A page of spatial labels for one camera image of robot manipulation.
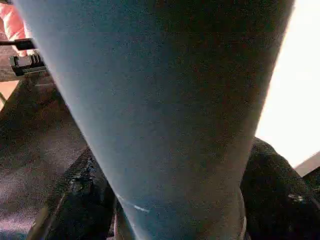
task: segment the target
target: person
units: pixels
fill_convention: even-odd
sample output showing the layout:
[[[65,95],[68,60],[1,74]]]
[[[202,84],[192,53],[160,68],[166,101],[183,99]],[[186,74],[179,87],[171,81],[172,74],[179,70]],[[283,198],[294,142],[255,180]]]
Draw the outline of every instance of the person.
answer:
[[[26,22],[21,18],[14,5],[0,3],[0,18],[3,21],[3,29],[1,30],[5,33],[9,41],[31,37],[31,32]],[[19,51],[15,46],[12,47],[21,57],[33,52],[32,50]]]

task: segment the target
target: dark fabric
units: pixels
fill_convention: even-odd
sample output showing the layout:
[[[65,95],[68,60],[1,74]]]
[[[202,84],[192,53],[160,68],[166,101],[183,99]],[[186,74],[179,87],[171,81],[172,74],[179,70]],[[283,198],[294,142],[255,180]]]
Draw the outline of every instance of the dark fabric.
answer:
[[[86,142],[57,101],[23,119],[20,128],[0,134],[0,239],[24,239],[57,179]]]
[[[115,195],[87,147],[63,174],[27,240],[106,240]]]
[[[241,183],[252,240],[320,239],[320,206],[288,161],[255,139]]]

